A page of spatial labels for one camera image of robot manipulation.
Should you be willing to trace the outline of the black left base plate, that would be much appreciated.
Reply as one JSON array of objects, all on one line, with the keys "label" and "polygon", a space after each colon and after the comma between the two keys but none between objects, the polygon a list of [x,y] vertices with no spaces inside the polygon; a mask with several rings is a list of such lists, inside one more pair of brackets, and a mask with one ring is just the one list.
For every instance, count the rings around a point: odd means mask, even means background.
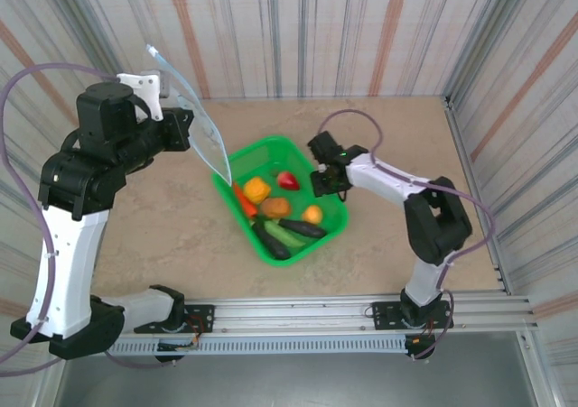
[{"label": "black left base plate", "polygon": [[186,305],[184,319],[178,328],[167,328],[159,322],[151,322],[134,329],[136,334],[192,334],[202,335],[213,330],[215,306],[209,304]]}]

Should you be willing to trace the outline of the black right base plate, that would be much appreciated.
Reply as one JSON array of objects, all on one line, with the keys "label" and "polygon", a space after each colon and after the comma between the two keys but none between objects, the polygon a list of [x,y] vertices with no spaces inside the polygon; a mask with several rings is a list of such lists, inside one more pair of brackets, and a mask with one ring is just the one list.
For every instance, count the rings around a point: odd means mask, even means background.
[{"label": "black right base plate", "polygon": [[435,301],[424,307],[412,302],[378,301],[371,304],[375,330],[422,330],[454,327],[450,302]]}]

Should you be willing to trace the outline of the red toy strawberry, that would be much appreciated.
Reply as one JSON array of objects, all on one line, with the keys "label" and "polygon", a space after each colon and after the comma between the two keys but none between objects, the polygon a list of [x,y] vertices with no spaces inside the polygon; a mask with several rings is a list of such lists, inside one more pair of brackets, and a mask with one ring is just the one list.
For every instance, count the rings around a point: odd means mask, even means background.
[{"label": "red toy strawberry", "polygon": [[297,191],[301,185],[296,177],[289,171],[281,171],[276,176],[277,185],[284,190]]}]

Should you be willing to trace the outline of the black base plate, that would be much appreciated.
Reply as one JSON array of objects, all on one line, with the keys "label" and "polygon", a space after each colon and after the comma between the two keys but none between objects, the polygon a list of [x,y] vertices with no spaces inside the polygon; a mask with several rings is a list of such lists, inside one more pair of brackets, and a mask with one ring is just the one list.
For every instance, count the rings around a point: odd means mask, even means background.
[{"label": "black base plate", "polygon": [[371,304],[375,330],[422,330],[454,327],[450,302],[435,301],[424,307],[412,302],[378,301]]},{"label": "black base plate", "polygon": [[167,328],[159,322],[151,322],[134,329],[136,334],[192,334],[202,335],[213,330],[215,306],[209,304],[186,305],[184,319],[178,328]]}]

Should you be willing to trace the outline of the aluminium side frame rail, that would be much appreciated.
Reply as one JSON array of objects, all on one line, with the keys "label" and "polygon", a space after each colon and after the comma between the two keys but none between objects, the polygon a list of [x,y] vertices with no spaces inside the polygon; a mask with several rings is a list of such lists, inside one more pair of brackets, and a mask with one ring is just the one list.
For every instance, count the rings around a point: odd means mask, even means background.
[{"label": "aluminium side frame rail", "polygon": [[[482,204],[483,201],[480,194],[480,189],[473,171],[470,156],[467,153],[463,138],[461,136],[461,132],[457,122],[457,115],[453,107],[453,102],[449,97],[442,97],[442,104],[444,108],[444,113],[448,121],[448,126],[452,134],[452,139],[454,141],[458,157],[460,159],[460,163],[465,175],[465,180],[467,181],[468,184],[470,194],[480,204]],[[501,250],[499,249],[499,243],[495,235],[496,221],[494,219],[489,219],[489,215],[479,205],[474,204],[473,207],[475,208],[477,213],[480,228],[483,233],[483,238],[486,238],[486,235],[490,235],[490,237],[485,242],[485,246],[488,250],[489,258],[497,273],[497,279],[499,281],[500,289],[505,294],[511,295],[512,290],[509,285],[508,274],[504,271],[502,261],[503,256]]]}]

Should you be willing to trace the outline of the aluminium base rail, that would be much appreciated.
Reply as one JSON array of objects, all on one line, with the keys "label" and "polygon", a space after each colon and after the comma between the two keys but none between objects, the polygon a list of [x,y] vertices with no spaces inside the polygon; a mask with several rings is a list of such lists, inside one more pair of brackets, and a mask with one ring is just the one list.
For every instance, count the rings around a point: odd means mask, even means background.
[{"label": "aluminium base rail", "polygon": [[[503,291],[453,294],[455,332],[536,330],[529,299]],[[215,306],[215,336],[359,334],[374,329],[370,305],[394,301],[396,294],[259,299],[208,299]]]}]

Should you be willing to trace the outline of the orange toy carrot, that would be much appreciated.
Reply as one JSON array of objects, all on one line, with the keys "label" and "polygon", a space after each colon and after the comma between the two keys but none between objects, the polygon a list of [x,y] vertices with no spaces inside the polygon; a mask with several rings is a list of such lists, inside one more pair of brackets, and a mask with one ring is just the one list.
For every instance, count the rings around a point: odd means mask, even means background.
[{"label": "orange toy carrot", "polygon": [[246,217],[249,219],[254,218],[258,214],[256,206],[244,195],[242,189],[234,181],[232,182],[232,189]]}]

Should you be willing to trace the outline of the grey metal panel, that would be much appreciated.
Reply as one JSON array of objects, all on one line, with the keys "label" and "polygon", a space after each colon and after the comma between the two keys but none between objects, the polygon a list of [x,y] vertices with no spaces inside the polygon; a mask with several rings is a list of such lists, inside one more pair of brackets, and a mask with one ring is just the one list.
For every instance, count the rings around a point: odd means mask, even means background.
[{"label": "grey metal panel", "polygon": [[187,357],[142,370],[65,366],[56,407],[537,407],[516,337],[448,335],[430,359],[397,354]]}]

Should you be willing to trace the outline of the green plastic basket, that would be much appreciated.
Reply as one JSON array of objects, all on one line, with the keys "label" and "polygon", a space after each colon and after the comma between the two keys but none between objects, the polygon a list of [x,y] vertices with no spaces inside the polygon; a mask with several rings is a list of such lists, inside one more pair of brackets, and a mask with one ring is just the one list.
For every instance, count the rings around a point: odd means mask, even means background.
[{"label": "green plastic basket", "polygon": [[[260,211],[260,204],[254,204],[258,209],[258,214],[252,219],[247,218],[235,197],[232,184],[228,185],[218,174],[214,174],[212,179],[216,191],[222,197],[228,210],[238,222],[245,238],[258,256],[267,264],[274,267],[293,265],[322,245],[329,243],[333,238],[342,233],[347,226],[349,213],[338,196],[330,195],[317,198],[314,195],[310,180],[313,165],[290,139],[279,135],[268,136],[230,155],[228,159],[232,179],[242,191],[244,184],[248,180],[258,176],[271,187],[269,198],[283,197],[289,200],[293,209],[292,214],[281,218],[302,220],[302,213],[311,205],[317,205],[323,211],[323,220],[317,226],[323,228],[327,232],[327,235],[324,238],[315,239],[286,230],[296,238],[303,240],[305,246],[301,248],[287,247],[291,257],[285,261],[276,260],[261,245],[251,229],[251,223],[257,221],[259,217],[265,219],[280,218],[264,216]],[[276,183],[276,176],[281,171],[291,172],[299,181],[301,189],[297,191],[281,189]]]}]

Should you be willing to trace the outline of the yellow orange toy pepper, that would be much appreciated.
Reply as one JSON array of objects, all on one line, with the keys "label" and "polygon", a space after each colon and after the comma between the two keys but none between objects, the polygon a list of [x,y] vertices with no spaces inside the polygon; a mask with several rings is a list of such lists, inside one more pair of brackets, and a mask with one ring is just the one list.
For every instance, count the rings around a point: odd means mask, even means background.
[{"label": "yellow orange toy pepper", "polygon": [[271,187],[261,177],[253,177],[243,186],[244,196],[253,204],[259,205],[270,195]]}]

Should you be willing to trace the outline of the dark purple toy eggplant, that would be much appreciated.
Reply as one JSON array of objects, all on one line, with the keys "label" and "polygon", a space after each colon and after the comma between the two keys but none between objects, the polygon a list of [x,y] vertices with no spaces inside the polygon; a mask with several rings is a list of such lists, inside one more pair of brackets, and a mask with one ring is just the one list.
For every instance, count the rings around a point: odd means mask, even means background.
[{"label": "dark purple toy eggplant", "polygon": [[277,220],[277,224],[286,230],[310,238],[321,239],[327,235],[323,228],[307,221],[280,218]]},{"label": "dark purple toy eggplant", "polygon": [[274,259],[285,261],[291,257],[288,248],[281,241],[271,236],[266,231],[263,222],[253,221],[251,223],[251,229],[255,233],[261,245]]}]

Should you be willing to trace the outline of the clear zip-top bag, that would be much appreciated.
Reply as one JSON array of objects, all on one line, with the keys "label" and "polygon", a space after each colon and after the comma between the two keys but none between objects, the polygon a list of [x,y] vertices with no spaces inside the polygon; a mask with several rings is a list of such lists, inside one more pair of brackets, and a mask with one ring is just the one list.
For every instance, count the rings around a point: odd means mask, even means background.
[{"label": "clear zip-top bag", "polygon": [[232,184],[232,174],[226,146],[217,125],[204,109],[200,98],[189,81],[151,44],[146,51],[156,61],[158,69],[170,77],[170,95],[182,109],[191,110],[193,119],[189,127],[189,144],[199,157],[228,185]]}]

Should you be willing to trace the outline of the green toy cucumber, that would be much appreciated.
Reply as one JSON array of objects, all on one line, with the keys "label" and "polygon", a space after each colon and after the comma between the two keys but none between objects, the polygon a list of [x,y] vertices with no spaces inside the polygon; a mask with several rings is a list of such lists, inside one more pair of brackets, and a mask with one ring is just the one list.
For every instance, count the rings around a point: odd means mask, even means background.
[{"label": "green toy cucumber", "polygon": [[291,233],[287,232],[284,228],[277,224],[278,219],[265,219],[259,217],[257,221],[263,222],[266,231],[279,241],[281,241],[286,247],[289,248],[301,248],[305,246],[305,242],[301,239],[296,238]]}]

